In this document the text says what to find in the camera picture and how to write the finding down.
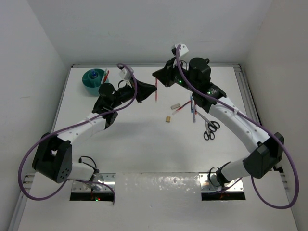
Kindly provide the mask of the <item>blue pen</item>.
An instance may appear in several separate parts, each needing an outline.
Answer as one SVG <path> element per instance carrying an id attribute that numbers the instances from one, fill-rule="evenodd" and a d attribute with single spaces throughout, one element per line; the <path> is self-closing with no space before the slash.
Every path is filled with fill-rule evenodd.
<path id="1" fill-rule="evenodd" d="M 191 113 L 193 114 L 194 110 L 193 110 L 193 97 L 192 94 L 190 93 L 190 108 L 191 108 Z"/>

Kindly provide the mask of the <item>pink highlighter pen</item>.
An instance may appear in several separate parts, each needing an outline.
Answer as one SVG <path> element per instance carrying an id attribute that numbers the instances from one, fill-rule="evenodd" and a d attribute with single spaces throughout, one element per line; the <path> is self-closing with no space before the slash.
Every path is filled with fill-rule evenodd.
<path id="1" fill-rule="evenodd" d="M 158 99 L 158 79 L 157 78 L 155 78 L 155 87 L 156 87 L 156 90 L 154 93 L 154 98 L 155 98 L 155 102 L 157 102 L 157 99 Z"/>

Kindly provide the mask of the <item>blue cap glue bottle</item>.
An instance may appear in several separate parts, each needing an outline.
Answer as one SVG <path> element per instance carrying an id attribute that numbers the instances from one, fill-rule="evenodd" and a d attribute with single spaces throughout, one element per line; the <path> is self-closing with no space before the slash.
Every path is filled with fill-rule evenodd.
<path id="1" fill-rule="evenodd" d="M 92 69 L 91 70 L 91 78 L 95 79 L 97 76 L 98 76 L 98 73 L 94 69 Z"/>

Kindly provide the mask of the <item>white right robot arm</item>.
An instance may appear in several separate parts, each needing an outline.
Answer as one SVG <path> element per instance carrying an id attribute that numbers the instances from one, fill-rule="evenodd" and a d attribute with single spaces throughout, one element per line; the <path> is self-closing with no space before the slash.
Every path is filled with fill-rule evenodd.
<path id="1" fill-rule="evenodd" d="M 166 87 L 176 83 L 192 91 L 196 104 L 221 121 L 249 152 L 247 157 L 224 164 L 210 176 L 214 186 L 223 187 L 234 179 L 247 176 L 260 179 L 281 161 L 282 148 L 279 143 L 284 142 L 284 137 L 278 132 L 270 137 L 239 115 L 240 111 L 227 94 L 211 82 L 209 59 L 191 59 L 188 70 L 178 68 L 175 62 L 175 58 L 168 60 L 164 68 L 153 72 L 153 77 Z"/>

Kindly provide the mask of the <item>red pen with clear cap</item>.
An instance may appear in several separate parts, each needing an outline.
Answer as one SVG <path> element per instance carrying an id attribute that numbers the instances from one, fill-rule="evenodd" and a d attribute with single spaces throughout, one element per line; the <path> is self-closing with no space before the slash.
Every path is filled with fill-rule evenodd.
<path id="1" fill-rule="evenodd" d="M 179 108 L 177 108 L 174 112 L 172 112 L 172 115 L 175 115 L 176 113 L 178 113 L 182 108 L 184 108 L 185 106 L 187 106 L 188 104 L 190 104 L 191 101 L 187 101 L 185 104 L 183 104 L 182 106 L 180 106 Z"/>

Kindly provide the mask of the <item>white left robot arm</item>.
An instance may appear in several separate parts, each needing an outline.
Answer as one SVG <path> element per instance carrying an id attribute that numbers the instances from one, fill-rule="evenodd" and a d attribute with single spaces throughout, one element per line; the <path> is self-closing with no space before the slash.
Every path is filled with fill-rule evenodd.
<path id="1" fill-rule="evenodd" d="M 43 135 L 44 141 L 38 145 L 32 167 L 56 183 L 65 180 L 91 180 L 98 169 L 81 161 L 74 162 L 73 149 L 111 126 L 118 115 L 113 109 L 133 98 L 140 103 L 156 90 L 156 86 L 140 81 L 118 90 L 110 83 L 102 84 L 92 113 L 81 121 L 81 126 L 59 135 Z"/>

